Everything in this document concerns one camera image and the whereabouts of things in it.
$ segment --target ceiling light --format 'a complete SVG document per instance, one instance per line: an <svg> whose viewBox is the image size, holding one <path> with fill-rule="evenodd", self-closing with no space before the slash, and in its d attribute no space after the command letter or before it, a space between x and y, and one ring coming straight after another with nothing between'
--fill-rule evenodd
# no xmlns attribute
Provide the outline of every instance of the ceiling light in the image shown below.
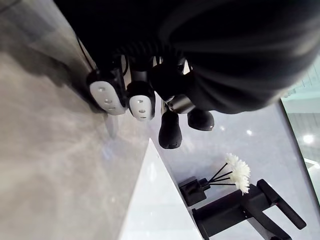
<svg viewBox="0 0 320 240"><path fill-rule="evenodd" d="M314 142L314 136L313 135L304 135L303 136L303 141L306 143L306 144L311 144Z"/></svg>

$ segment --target white flower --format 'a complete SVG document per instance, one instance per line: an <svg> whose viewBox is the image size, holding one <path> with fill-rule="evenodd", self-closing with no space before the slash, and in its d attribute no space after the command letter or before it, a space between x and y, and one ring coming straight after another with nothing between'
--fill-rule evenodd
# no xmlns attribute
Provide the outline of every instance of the white flower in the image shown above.
<svg viewBox="0 0 320 240"><path fill-rule="evenodd" d="M239 157L233 155L232 153L227 153L225 156L225 162L230 165L230 167L234 166L239 160Z"/></svg>
<svg viewBox="0 0 320 240"><path fill-rule="evenodd" d="M242 196L249 193L249 180L246 177L243 177L234 183L236 189L240 189L242 191Z"/></svg>
<svg viewBox="0 0 320 240"><path fill-rule="evenodd" d="M230 180L235 184L236 189L240 189L243 194L249 192L249 180L250 177L250 167L242 160L231 153L226 155L227 166L232 171L228 176Z"/></svg>
<svg viewBox="0 0 320 240"><path fill-rule="evenodd" d="M250 167L244 161L239 160L232 169L233 173L236 173L239 176L250 177Z"/></svg>

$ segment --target mirror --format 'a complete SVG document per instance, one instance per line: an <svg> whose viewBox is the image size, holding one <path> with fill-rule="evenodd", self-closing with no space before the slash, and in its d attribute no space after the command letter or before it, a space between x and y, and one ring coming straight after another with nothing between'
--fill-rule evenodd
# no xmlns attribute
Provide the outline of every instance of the mirror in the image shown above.
<svg viewBox="0 0 320 240"><path fill-rule="evenodd" d="M281 100L320 202L320 55Z"/></svg>

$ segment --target black faucet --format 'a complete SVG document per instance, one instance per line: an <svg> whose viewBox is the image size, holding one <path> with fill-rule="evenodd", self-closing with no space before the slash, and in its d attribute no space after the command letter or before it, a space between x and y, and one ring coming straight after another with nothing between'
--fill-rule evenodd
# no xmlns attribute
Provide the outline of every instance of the black faucet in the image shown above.
<svg viewBox="0 0 320 240"><path fill-rule="evenodd" d="M263 179L250 184L248 194L234 191L199 209L193 209L194 220L205 240L244 220L255 228L265 240L291 240L291 237L273 222L263 211L276 205L298 228L305 221Z"/></svg>

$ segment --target white foot pad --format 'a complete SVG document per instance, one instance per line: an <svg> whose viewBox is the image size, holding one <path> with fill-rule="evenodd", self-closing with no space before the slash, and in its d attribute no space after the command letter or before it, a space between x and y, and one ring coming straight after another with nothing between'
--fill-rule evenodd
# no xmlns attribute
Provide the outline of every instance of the white foot pad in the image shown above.
<svg viewBox="0 0 320 240"><path fill-rule="evenodd" d="M139 121L148 121L153 118L151 115L151 100L145 95L136 95L130 98L130 110L132 115Z"/></svg>
<svg viewBox="0 0 320 240"><path fill-rule="evenodd" d="M90 93L99 106L111 115L121 115L126 112L114 87L106 81L95 81L90 84Z"/></svg>

